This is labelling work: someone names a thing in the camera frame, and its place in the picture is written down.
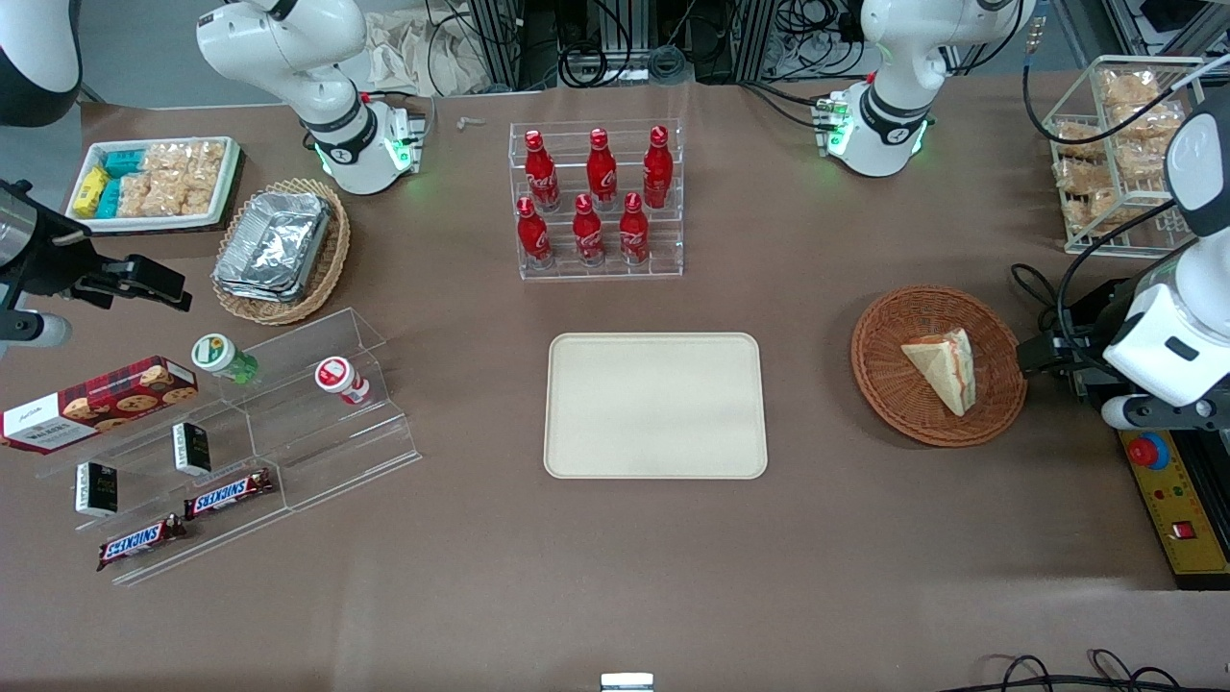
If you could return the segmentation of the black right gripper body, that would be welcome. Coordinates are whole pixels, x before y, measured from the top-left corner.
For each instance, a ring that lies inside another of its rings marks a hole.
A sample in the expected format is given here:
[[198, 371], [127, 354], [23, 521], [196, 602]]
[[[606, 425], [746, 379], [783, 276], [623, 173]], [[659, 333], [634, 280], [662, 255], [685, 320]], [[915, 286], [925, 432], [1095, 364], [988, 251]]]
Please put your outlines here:
[[84, 225], [32, 200], [27, 181], [4, 181], [1, 188], [2, 311], [17, 310], [23, 293], [64, 295], [108, 309], [109, 297], [77, 286], [105, 264]]

